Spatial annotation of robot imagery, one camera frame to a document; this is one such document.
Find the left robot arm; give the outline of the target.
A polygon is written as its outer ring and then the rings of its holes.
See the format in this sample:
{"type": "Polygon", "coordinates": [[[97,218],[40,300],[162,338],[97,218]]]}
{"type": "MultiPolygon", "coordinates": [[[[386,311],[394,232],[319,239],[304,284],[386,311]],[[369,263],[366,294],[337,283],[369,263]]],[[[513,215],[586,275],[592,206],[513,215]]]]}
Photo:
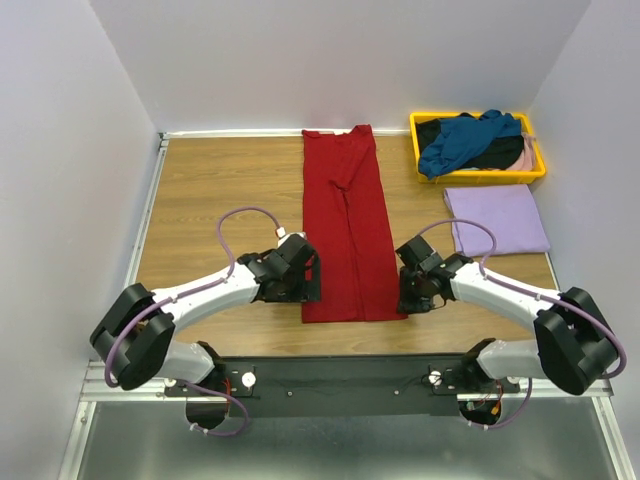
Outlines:
{"type": "Polygon", "coordinates": [[[126,287],[90,336],[105,363],[105,381],[125,391],[154,377],[186,380],[201,395],[222,380],[215,353],[176,341],[178,332],[216,313],[265,303],[308,303],[321,298],[319,253],[302,233],[274,249],[240,256],[227,269],[175,287],[126,287]]]}

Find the red t shirt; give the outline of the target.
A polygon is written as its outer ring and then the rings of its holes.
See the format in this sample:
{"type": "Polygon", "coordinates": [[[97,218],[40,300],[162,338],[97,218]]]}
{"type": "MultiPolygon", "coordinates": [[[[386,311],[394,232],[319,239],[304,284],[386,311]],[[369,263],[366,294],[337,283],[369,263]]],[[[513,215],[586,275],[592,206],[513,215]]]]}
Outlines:
{"type": "Polygon", "coordinates": [[[302,138],[303,231],[321,262],[321,300],[302,307],[302,321],[406,319],[372,128],[302,138]]]}

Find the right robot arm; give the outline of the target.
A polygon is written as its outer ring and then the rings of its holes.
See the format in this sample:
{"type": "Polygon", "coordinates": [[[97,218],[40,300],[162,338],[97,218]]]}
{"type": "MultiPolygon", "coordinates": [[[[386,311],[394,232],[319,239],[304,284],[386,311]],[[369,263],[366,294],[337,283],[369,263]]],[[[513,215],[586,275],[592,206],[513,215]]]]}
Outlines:
{"type": "Polygon", "coordinates": [[[442,369],[440,381],[480,392],[508,377],[547,379],[560,390],[581,395],[622,365],[622,348],[588,292],[537,288],[498,275],[461,254],[442,258],[421,236],[396,251],[402,313],[426,313],[435,298],[480,306],[530,330],[532,339],[487,338],[442,369]]]}

